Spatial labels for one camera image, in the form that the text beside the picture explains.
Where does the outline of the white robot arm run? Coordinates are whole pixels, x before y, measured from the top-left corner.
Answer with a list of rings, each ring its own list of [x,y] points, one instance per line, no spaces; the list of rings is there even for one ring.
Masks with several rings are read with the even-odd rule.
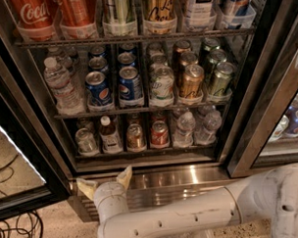
[[[76,181],[97,209],[97,238],[158,238],[264,218],[272,221],[271,238],[298,238],[298,163],[138,213],[128,210],[131,177],[132,167],[127,167],[110,182]]]

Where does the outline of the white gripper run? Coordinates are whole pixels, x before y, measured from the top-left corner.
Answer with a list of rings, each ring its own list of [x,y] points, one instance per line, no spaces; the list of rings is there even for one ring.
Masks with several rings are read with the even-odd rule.
[[[98,182],[78,178],[76,185],[89,200],[94,200],[100,222],[111,217],[128,213],[126,189],[132,177],[132,166],[128,166],[117,176],[117,182],[105,182],[98,186]]]

